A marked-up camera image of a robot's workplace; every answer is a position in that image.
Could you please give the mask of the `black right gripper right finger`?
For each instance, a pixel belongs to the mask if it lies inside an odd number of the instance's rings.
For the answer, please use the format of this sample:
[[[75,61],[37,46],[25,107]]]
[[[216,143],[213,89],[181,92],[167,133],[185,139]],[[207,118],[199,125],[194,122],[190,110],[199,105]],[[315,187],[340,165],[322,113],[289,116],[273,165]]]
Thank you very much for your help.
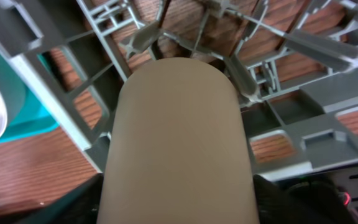
[[[253,176],[261,223],[352,224],[356,221],[340,191],[324,177],[295,178],[275,184]]]

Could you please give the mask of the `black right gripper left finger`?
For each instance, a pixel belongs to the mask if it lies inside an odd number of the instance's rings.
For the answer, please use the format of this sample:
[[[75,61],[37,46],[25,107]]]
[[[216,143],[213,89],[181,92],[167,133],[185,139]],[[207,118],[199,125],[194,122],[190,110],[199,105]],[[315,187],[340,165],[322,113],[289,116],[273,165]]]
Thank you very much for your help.
[[[96,224],[104,175],[96,174],[18,224]]]

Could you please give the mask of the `pale green plastic cup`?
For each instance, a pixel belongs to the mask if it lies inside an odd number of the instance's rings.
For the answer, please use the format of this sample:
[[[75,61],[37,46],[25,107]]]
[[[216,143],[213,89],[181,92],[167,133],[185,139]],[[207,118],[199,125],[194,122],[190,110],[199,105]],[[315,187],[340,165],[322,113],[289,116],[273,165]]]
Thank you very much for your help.
[[[190,58],[139,67],[111,132],[98,223],[258,223],[237,92]]]

